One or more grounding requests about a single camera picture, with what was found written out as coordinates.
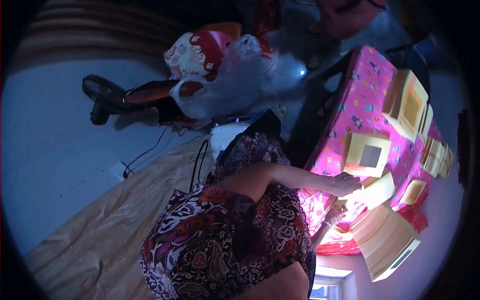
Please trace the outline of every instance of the person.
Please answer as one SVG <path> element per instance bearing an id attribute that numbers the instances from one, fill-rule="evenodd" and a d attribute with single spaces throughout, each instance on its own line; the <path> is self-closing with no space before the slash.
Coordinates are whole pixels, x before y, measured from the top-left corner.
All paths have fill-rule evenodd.
<path id="1" fill-rule="evenodd" d="M 320 48 L 310 58 L 307 67 L 315 69 L 321 58 L 333 52 L 341 40 L 350 38 L 367 27 L 381 10 L 386 10 L 387 0 L 315 0 L 320 11 L 320 21 L 308 27 L 317 34 Z"/>
<path id="2" fill-rule="evenodd" d="M 279 134 L 268 110 L 220 153 L 206 184 L 173 193 L 139 259 L 157 299 L 309 297 L 314 250 L 347 209 L 328 211 L 310 236 L 295 189 L 345 196 L 361 184 L 291 166 Z"/>

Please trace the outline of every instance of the woman's hand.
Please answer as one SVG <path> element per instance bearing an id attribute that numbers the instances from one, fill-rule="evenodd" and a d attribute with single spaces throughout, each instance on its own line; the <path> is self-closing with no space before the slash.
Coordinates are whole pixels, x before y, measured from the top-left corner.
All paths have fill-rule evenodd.
<path id="1" fill-rule="evenodd" d="M 325 216 L 325 221 L 329 222 L 332 226 L 335 226 L 338 223 L 340 223 L 343 220 L 343 218 L 345 218 L 345 213 L 347 211 L 348 209 L 345 207 L 345 205 L 342 205 L 342 206 L 334 205 L 327 212 Z"/>
<path id="2" fill-rule="evenodd" d="M 344 197 L 353 191 L 361 190 L 360 178 L 342 172 L 337 176 L 325 176 L 324 188 L 321 190 L 337 197 Z"/>

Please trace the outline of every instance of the electrical cable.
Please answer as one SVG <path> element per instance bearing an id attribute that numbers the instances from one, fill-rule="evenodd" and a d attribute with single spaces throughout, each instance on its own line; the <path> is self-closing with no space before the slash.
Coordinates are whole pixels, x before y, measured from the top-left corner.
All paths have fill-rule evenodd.
<path id="1" fill-rule="evenodd" d="M 133 164 L 135 161 L 137 161 L 137 159 L 141 158 L 142 156 L 144 156 L 145 154 L 147 154 L 148 152 L 152 151 L 153 149 L 155 149 L 155 147 L 158 146 L 158 143 L 160 142 L 160 140 L 162 139 L 162 136 L 163 134 L 165 133 L 165 131 L 167 131 L 167 128 L 168 126 L 173 123 L 173 121 L 170 121 L 167 125 L 165 125 L 165 129 L 163 130 L 163 133 L 162 135 L 158 138 L 158 141 L 156 142 L 155 146 L 153 146 L 152 148 L 148 149 L 147 151 L 143 152 L 142 154 L 140 154 L 139 156 L 137 156 L 136 159 L 134 159 L 131 163 L 129 163 L 127 165 L 127 167 L 125 168 L 125 171 L 123 172 L 123 178 L 127 179 L 128 178 L 128 174 L 127 174 L 127 170 L 128 170 L 128 167 Z"/>
<path id="2" fill-rule="evenodd" d="M 198 158 L 200 157 L 200 153 L 202 152 L 202 149 L 203 149 L 205 144 L 207 144 L 207 147 L 204 150 L 204 155 L 202 156 L 202 161 L 200 162 L 200 167 L 198 168 L 198 177 L 197 178 L 198 178 L 198 182 L 200 182 L 200 171 L 202 170 L 202 165 L 204 163 L 205 154 L 207 153 L 208 140 L 204 140 L 204 142 L 202 143 L 202 146 L 200 146 L 200 150 L 198 150 L 197 158 L 195 159 L 195 165 L 193 165 L 192 180 L 190 181 L 190 191 L 189 192 L 192 192 L 192 190 L 193 190 L 193 181 L 195 180 L 195 170 L 197 169 Z"/>

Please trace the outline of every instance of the wall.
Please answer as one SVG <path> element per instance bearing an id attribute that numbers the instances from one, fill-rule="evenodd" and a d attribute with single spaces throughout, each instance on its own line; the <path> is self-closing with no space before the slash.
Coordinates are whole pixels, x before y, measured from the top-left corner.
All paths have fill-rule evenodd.
<path id="1" fill-rule="evenodd" d="M 1 201 L 22 255 L 121 179 L 110 171 L 155 145 L 164 128 L 111 116 L 95 126 L 82 78 L 103 76 L 125 89 L 167 78 L 161 61 L 71 61 L 9 76 L 1 98 Z M 168 130 L 138 170 L 161 152 L 196 136 Z"/>
<path id="2" fill-rule="evenodd" d="M 460 79 L 457 76 L 432 73 L 432 107 L 440 132 L 452 150 L 456 149 L 457 113 L 463 108 Z M 421 243 L 403 264 L 387 279 L 371 282 L 362 257 L 329 256 L 317 258 L 317 265 L 352 270 L 358 300 L 415 300 L 420 297 L 440 270 L 460 217 L 463 189 L 457 183 L 456 161 L 448 179 L 434 181 L 430 194 L 421 207 L 429 227 L 420 233 Z M 349 292 L 347 300 L 355 299 Z"/>

